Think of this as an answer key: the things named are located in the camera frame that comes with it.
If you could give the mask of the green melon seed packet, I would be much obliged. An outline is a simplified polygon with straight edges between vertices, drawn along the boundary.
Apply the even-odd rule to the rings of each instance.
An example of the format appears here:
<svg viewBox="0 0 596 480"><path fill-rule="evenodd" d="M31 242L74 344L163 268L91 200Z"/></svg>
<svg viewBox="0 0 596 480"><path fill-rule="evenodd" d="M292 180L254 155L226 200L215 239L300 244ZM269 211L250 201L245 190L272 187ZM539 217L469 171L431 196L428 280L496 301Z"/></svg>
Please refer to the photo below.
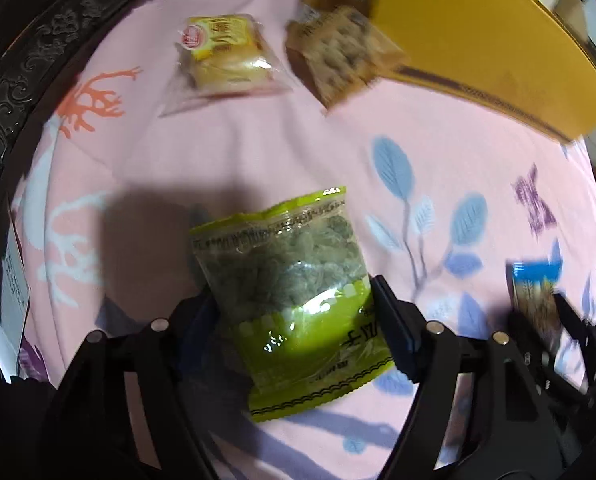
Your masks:
<svg viewBox="0 0 596 480"><path fill-rule="evenodd" d="M255 422L337 400L391 367L342 186L196 226L189 238L252 380Z"/></svg>

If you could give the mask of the purple cartoon snack packet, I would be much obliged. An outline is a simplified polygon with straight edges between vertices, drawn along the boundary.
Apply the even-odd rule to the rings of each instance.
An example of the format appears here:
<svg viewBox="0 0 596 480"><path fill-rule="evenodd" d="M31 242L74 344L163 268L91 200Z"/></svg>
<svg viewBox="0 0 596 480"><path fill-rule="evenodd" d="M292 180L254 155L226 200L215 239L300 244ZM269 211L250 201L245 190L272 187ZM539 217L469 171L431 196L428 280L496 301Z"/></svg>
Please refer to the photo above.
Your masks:
<svg viewBox="0 0 596 480"><path fill-rule="evenodd" d="M560 259L516 261L508 263L507 269L511 271L515 308L538 333L548 352L555 354L563 331L554 298L562 262Z"/></svg>

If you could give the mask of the pink patterned tablecloth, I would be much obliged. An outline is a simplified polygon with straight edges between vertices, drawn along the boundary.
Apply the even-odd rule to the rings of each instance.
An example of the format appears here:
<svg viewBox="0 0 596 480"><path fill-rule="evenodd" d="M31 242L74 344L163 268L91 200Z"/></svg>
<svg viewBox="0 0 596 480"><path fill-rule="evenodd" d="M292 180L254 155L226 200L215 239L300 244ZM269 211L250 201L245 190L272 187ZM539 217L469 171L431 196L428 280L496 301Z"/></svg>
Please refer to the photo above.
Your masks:
<svg viewBox="0 0 596 480"><path fill-rule="evenodd" d="M23 374L60 382L84 336L135 332L197 292L195 224L343 184L368 269L461 335L503 322L505 266L560 259L596 321L596 183L584 136L560 141L474 101L384 81L324 110L301 84L162 117L174 36L245 12L275 50L300 0L141 3L61 76L12 202L30 310Z"/></svg>

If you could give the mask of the white paper sheet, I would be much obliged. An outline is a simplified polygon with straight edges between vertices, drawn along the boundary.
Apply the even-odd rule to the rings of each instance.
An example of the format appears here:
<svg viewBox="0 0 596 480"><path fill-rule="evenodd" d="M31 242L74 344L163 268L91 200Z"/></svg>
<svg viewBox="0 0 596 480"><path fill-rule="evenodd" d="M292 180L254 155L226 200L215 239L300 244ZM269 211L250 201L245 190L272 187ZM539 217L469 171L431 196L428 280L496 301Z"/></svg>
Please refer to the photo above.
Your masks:
<svg viewBox="0 0 596 480"><path fill-rule="evenodd" d="M0 371L6 382L18 374L18 359L30 293L14 227L0 245Z"/></svg>

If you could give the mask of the yellow small bread packet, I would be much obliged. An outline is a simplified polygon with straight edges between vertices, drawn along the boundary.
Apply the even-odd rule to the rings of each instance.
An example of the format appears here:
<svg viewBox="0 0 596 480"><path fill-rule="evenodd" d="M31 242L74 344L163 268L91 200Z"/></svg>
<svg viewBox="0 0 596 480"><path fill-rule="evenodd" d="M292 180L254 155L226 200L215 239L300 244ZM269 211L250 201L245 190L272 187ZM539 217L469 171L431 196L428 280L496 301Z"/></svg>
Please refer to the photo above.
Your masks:
<svg viewBox="0 0 596 480"><path fill-rule="evenodd" d="M224 99L276 96L291 81L249 14L192 16L179 29L174 70L159 106L171 116Z"/></svg>

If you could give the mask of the brown nut packet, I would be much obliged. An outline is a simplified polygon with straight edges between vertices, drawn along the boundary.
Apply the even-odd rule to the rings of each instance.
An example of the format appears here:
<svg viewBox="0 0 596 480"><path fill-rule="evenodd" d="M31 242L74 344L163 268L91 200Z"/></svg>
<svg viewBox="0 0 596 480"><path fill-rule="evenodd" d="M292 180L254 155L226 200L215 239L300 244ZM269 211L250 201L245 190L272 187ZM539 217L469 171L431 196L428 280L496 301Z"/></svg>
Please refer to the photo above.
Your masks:
<svg viewBox="0 0 596 480"><path fill-rule="evenodd" d="M351 6L312 10L287 27L285 49L293 73L330 108L409 63L405 52Z"/></svg>

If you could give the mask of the yellow cardboard box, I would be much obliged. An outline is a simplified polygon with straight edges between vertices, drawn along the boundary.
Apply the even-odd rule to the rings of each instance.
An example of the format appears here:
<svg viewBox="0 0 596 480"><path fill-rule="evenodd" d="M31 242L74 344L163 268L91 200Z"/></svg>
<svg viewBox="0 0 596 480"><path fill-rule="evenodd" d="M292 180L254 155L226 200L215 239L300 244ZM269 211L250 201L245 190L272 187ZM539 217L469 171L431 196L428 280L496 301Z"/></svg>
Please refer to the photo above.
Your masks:
<svg viewBox="0 0 596 480"><path fill-rule="evenodd" d="M308 16L346 4L395 49L381 78L474 101L568 142L596 132L596 63L539 0L304 0Z"/></svg>

